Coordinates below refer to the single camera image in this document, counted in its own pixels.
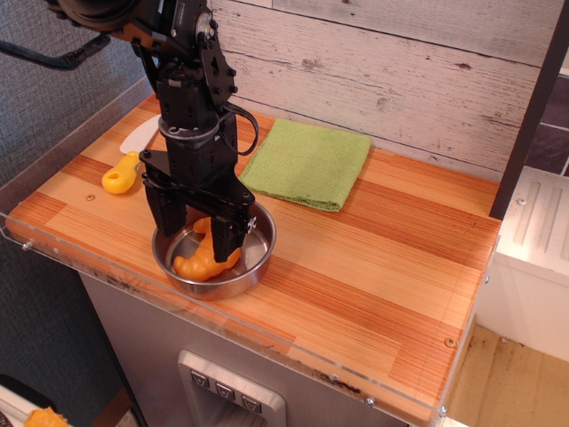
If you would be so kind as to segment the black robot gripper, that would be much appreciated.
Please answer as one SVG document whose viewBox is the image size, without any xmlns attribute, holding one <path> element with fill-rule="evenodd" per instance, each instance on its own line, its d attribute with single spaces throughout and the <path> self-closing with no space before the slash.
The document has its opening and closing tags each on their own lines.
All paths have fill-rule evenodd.
<svg viewBox="0 0 569 427">
<path fill-rule="evenodd" d="M 144 185 L 158 231 L 170 237 L 187 223 L 190 206 L 212 217 L 214 260 L 226 262 L 255 227 L 254 196 L 235 172 L 237 130 L 221 128 L 206 138 L 166 138 L 166 150 L 144 149 Z"/>
</svg>

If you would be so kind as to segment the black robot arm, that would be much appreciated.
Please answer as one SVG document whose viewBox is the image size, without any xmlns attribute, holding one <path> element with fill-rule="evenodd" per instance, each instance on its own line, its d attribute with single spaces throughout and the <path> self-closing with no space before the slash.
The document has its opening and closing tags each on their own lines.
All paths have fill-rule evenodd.
<svg viewBox="0 0 569 427">
<path fill-rule="evenodd" d="M 216 262 L 225 262 L 251 229 L 254 196 L 236 177 L 242 153 L 230 103 L 236 71 L 220 48 L 205 1 L 50 1 L 72 25 L 131 44 L 156 97 L 164 151 L 145 149 L 143 182 L 157 228 L 167 237 L 187 222 L 189 207 L 212 219 Z"/>
</svg>

